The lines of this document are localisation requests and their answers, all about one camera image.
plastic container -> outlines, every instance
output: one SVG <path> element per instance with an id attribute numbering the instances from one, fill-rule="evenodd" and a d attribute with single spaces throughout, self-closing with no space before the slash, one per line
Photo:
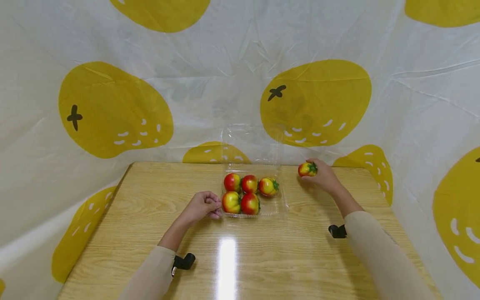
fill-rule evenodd
<path id="1" fill-rule="evenodd" d="M 274 129 L 274 131 L 269 132 L 278 132 L 278 135 L 274 136 L 276 139 L 272 139 L 263 126 L 251 124 L 232 124 L 222 131 L 221 140 L 227 145 L 222 148 L 225 163 L 223 164 L 223 174 L 220 181 L 222 185 L 220 197 L 226 193 L 223 178 L 229 173 L 237 173 L 241 178 L 245 175 L 255 175 L 258 180 L 263 177 L 271 177 L 279 183 L 279 190 L 273 197 L 264 197 L 260 192 L 257 192 L 260 200 L 260 211 L 257 215 L 230 214 L 223 211 L 225 216 L 236 218 L 283 217 L 287 214 L 288 204 L 283 192 L 280 171 L 283 131 L 280 127 Z M 238 150 L 247 156 L 250 163 L 240 161 L 241 157 L 238 157 Z"/>

yellow pear pattern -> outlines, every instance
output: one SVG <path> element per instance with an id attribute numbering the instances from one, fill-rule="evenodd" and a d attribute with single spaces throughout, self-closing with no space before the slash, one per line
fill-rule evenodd
<path id="1" fill-rule="evenodd" d="M 460 27 L 480 22 L 478 0 L 407 0 L 405 14 L 438 27 Z"/>
<path id="2" fill-rule="evenodd" d="M 393 201 L 393 176 L 384 151 L 375 145 L 365 145 L 333 163 L 334 167 L 352 167 L 367 169 L 378 184 L 378 188 L 387 200 Z"/>
<path id="3" fill-rule="evenodd" d="M 236 162 L 249 164 L 248 157 L 236 147 L 222 142 L 207 142 L 188 150 L 183 156 L 184 163 L 220 164 Z"/>
<path id="4" fill-rule="evenodd" d="M 58 106 L 69 136 L 99 158 L 162 146 L 173 135 L 172 115 L 161 94 L 102 61 L 84 63 L 67 74 Z"/>
<path id="5" fill-rule="evenodd" d="M 99 191 L 77 210 L 52 256 L 52 276 L 65 283 L 92 235 L 103 212 L 110 204 L 116 186 Z"/>
<path id="6" fill-rule="evenodd" d="M 5 282 L 0 278 L 0 298 L 5 290 Z"/>
<path id="7" fill-rule="evenodd" d="M 321 60 L 277 75 L 260 101 L 265 131 L 291 146 L 329 146 L 360 122 L 372 93 L 368 73 L 348 60 Z"/>
<path id="8" fill-rule="evenodd" d="M 480 147 L 463 156 L 435 191 L 433 218 L 457 266 L 480 288 Z"/>
<path id="9" fill-rule="evenodd" d="M 173 33 L 195 24 L 210 0 L 110 0 L 135 23 L 159 32 Z"/>

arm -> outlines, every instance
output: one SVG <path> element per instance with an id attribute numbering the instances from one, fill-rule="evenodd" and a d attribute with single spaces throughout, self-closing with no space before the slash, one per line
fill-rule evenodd
<path id="1" fill-rule="evenodd" d="M 365 212 L 340 183 L 332 168 L 318 159 L 314 177 L 302 177 L 329 193 L 342 217 L 353 252 L 366 265 L 380 297 L 384 300 L 430 300 L 433 295 L 417 269 L 369 213 Z"/>
<path id="2" fill-rule="evenodd" d="M 172 281 L 173 261 L 183 237 L 206 215 L 220 219 L 220 199 L 212 192 L 199 192 L 133 274 L 119 300 L 158 300 L 163 297 Z"/>

wood grain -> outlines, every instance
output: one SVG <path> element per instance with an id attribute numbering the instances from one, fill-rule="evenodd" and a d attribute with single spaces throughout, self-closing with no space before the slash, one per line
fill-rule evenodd
<path id="1" fill-rule="evenodd" d="M 70 274 L 59 300 L 116 299 L 194 193 L 219 193 L 221 165 L 140 162 L 125 176 L 115 199 Z M 441 299 L 433 281 L 368 171 L 335 168 L 339 179 L 405 250 Z M 377 299 L 372 279 L 346 239 L 330 196 L 299 181 L 283 166 L 289 204 L 285 218 L 203 220 L 178 252 L 195 254 L 178 270 L 165 299 Z"/>

tomato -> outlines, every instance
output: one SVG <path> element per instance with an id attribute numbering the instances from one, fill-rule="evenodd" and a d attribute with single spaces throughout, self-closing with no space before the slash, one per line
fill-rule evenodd
<path id="1" fill-rule="evenodd" d="M 278 192 L 279 184 L 275 179 L 264 177 L 258 182 L 258 190 L 265 197 L 272 197 Z"/>
<path id="2" fill-rule="evenodd" d="M 256 193 L 258 189 L 258 179 L 254 175 L 247 175 L 241 180 L 241 188 L 245 193 Z"/>
<path id="3" fill-rule="evenodd" d="M 260 210 L 260 201 L 253 193 L 245 194 L 241 200 L 241 211 L 246 215 L 256 215 Z"/>
<path id="4" fill-rule="evenodd" d="M 309 162 L 299 165 L 299 175 L 300 177 L 317 175 L 317 165 Z"/>
<path id="5" fill-rule="evenodd" d="M 223 179 L 223 185 L 227 191 L 240 192 L 240 176 L 235 173 L 226 175 Z"/>
<path id="6" fill-rule="evenodd" d="M 239 194 L 237 192 L 226 192 L 222 197 L 223 211 L 230 214 L 238 214 L 240 212 Z"/>

